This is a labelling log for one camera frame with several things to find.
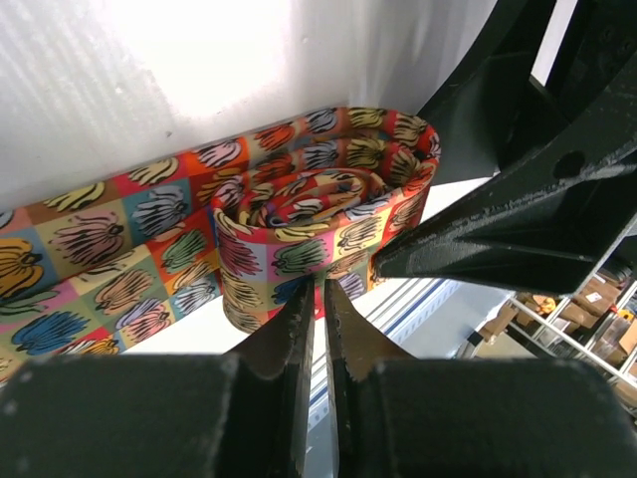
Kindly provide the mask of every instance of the cardboard box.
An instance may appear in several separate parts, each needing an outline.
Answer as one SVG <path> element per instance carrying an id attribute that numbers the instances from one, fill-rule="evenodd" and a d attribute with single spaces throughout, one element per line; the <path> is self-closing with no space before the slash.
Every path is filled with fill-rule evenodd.
<path id="1" fill-rule="evenodd" d="M 622 283 L 615 281 L 614 279 L 606 276 L 602 271 L 597 271 L 597 275 L 601 277 L 601 280 L 606 284 L 613 286 L 616 289 L 622 289 Z"/>
<path id="2" fill-rule="evenodd" d="M 569 335 L 572 335 L 572 333 L 575 332 L 577 329 L 579 329 L 579 324 L 576 324 L 575 322 L 569 322 L 565 332 Z"/>
<path id="3" fill-rule="evenodd" d="M 619 289 L 608 282 L 602 282 L 593 277 L 584 289 L 573 297 L 573 302 L 589 314 L 599 318 L 610 309 L 610 306 L 615 304 L 620 293 Z"/>
<path id="4" fill-rule="evenodd" d="M 507 328 L 507 325 L 514 319 L 517 313 L 517 309 L 514 309 L 508 304 L 504 304 L 498 311 L 496 318 L 484 324 L 479 330 L 479 334 L 485 341 L 490 342 L 491 339 L 497 337 Z"/>
<path id="5" fill-rule="evenodd" d="M 570 321 L 578 326 L 586 327 L 587 329 L 591 329 L 599 320 L 599 317 L 589 314 L 572 302 L 568 304 L 563 311 L 561 311 L 559 316 L 566 321 Z"/>
<path id="6" fill-rule="evenodd" d="M 634 363 L 630 367 L 630 374 L 637 377 L 637 363 Z M 619 382 L 614 386 L 614 389 L 617 396 L 626 402 L 626 404 L 632 407 L 637 407 L 637 388 L 629 385 L 624 380 L 619 380 Z"/>
<path id="7" fill-rule="evenodd" d="M 627 354 L 631 354 L 637 346 L 637 321 L 633 321 L 626 333 L 619 340 L 621 347 Z"/>
<path id="8" fill-rule="evenodd" d="M 619 345 L 619 341 L 625 336 L 630 324 L 625 319 L 615 316 L 608 330 L 594 345 L 592 352 L 601 359 L 614 366 L 621 366 L 628 358 L 628 354 Z"/>
<path id="9" fill-rule="evenodd" d="M 523 301 L 523 304 L 532 311 L 534 311 L 537 307 L 537 304 L 531 299 L 526 299 L 525 301 Z M 528 324 L 532 324 L 534 321 L 535 319 L 531 315 L 527 314 L 525 311 L 519 311 L 516 315 L 516 322 L 523 327 L 526 327 Z"/>

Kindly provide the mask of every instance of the colorful patterned tie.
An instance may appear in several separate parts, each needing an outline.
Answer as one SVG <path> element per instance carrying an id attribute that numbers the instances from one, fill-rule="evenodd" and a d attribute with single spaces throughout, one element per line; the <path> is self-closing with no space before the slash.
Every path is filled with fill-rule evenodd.
<path id="1" fill-rule="evenodd" d="M 420 118 L 330 108 L 0 213 L 0 380 L 28 357 L 123 352 L 222 285 L 246 332 L 307 274 L 360 296 L 439 154 Z"/>

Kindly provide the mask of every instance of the white wall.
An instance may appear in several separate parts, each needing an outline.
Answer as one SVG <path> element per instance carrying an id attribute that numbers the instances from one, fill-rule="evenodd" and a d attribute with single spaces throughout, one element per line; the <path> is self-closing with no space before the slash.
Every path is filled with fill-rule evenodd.
<path id="1" fill-rule="evenodd" d="M 2 0 L 0 212 L 335 104 L 417 112 L 495 0 Z"/>

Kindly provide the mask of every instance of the black metal bracket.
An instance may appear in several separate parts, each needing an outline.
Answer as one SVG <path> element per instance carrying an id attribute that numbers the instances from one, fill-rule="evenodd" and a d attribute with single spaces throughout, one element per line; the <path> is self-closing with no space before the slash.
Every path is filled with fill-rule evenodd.
<path id="1" fill-rule="evenodd" d="M 637 55 L 537 154 L 380 250 L 383 277 L 569 294 L 637 214 Z"/>
<path id="2" fill-rule="evenodd" d="M 460 64 L 418 113 L 443 141 L 434 185 L 496 172 L 554 5 L 498 2 Z"/>
<path id="3" fill-rule="evenodd" d="M 325 331 L 332 443 L 340 476 L 354 476 L 364 466 L 357 442 L 365 428 L 360 385 L 376 361 L 413 359 L 358 313 L 338 281 L 325 281 Z"/>

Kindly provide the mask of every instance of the yellow banana print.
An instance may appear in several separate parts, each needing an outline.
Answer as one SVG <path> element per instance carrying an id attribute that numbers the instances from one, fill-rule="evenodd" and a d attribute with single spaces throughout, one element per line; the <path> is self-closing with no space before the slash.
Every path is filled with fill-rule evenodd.
<path id="1" fill-rule="evenodd" d="M 275 236 L 283 242 L 298 242 L 315 237 L 319 231 L 328 227 L 329 224 L 325 222 L 306 224 L 299 227 L 278 227 L 275 229 Z"/>
<path id="2" fill-rule="evenodd" d="M 350 108 L 349 120 L 354 127 L 380 127 L 387 110 L 376 108 Z"/>
<path id="3" fill-rule="evenodd" d="M 208 262 L 197 262 L 193 264 L 188 269 L 186 269 L 183 274 L 181 274 L 177 280 L 175 281 L 173 288 L 175 291 L 179 289 L 183 289 L 184 287 L 188 287 L 193 282 L 201 279 L 202 277 L 206 277 L 208 274 L 212 273 L 212 266 Z"/>
<path id="4" fill-rule="evenodd" d="M 223 169 L 219 172 L 216 172 L 212 176 L 212 182 L 208 184 L 204 184 L 201 186 L 201 190 L 197 192 L 197 199 L 201 204 L 208 204 L 210 202 L 210 198 L 217 191 L 217 188 L 224 182 L 230 179 L 232 176 L 236 176 L 241 173 L 241 169 L 238 167 L 229 167 L 227 169 Z"/>
<path id="5" fill-rule="evenodd" d="M 24 239 L 0 239 L 0 299 L 9 299 L 42 279 L 44 267 L 37 264 L 42 255 L 32 251 Z"/>
<path id="6" fill-rule="evenodd" d="M 134 169 L 128 174 L 128 179 L 142 186 L 157 184 L 172 176 L 178 168 L 179 160 L 176 157 L 168 157 L 148 166 Z"/>
<path id="7" fill-rule="evenodd" d="M 375 169 L 384 156 L 385 141 L 371 137 L 353 139 L 347 146 L 347 166 Z"/>
<path id="8" fill-rule="evenodd" d="M 254 332 L 261 326 L 256 317 L 242 311 L 230 301 L 223 301 L 223 313 L 233 326 L 246 334 Z"/>
<path id="9" fill-rule="evenodd" d="M 44 205 L 56 208 L 58 212 L 66 210 L 77 211 L 100 199 L 105 191 L 106 184 L 103 181 L 96 182 L 90 186 L 81 187 L 75 191 L 48 199 L 44 201 Z"/>
<path id="10" fill-rule="evenodd" d="M 369 259 L 369 254 L 366 250 L 357 251 L 348 256 L 343 257 L 339 261 L 334 262 L 329 269 L 327 269 L 327 276 L 330 279 L 338 279 L 339 277 L 350 272 L 354 266 L 362 263 L 363 261 L 367 261 Z"/>
<path id="11" fill-rule="evenodd" d="M 224 297 L 227 301 L 233 302 L 233 305 L 256 309 L 263 304 L 259 294 L 250 284 L 241 281 L 237 276 L 223 269 L 221 269 L 221 277 L 225 288 Z"/>
<path id="12" fill-rule="evenodd" d="M 107 337 L 85 348 L 82 354 L 106 354 L 112 356 L 119 354 L 119 347 L 117 346 L 116 340 Z"/>
<path id="13" fill-rule="evenodd" d="M 406 151 L 398 151 L 393 155 L 393 162 L 389 170 L 389 182 L 394 187 L 402 187 L 414 175 L 418 166 L 418 159 Z"/>
<path id="14" fill-rule="evenodd" d="M 414 147 L 418 143 L 418 138 L 425 132 L 427 121 L 419 117 L 396 114 L 396 128 L 394 135 L 401 143 L 408 147 Z"/>
<path id="15" fill-rule="evenodd" d="M 252 234 L 252 231 L 248 226 L 237 224 L 235 221 L 218 210 L 214 212 L 214 217 L 217 226 L 219 226 L 219 229 L 223 230 L 226 234 L 232 234 L 235 237 L 237 237 L 237 231 L 243 232 L 244 234 Z"/>

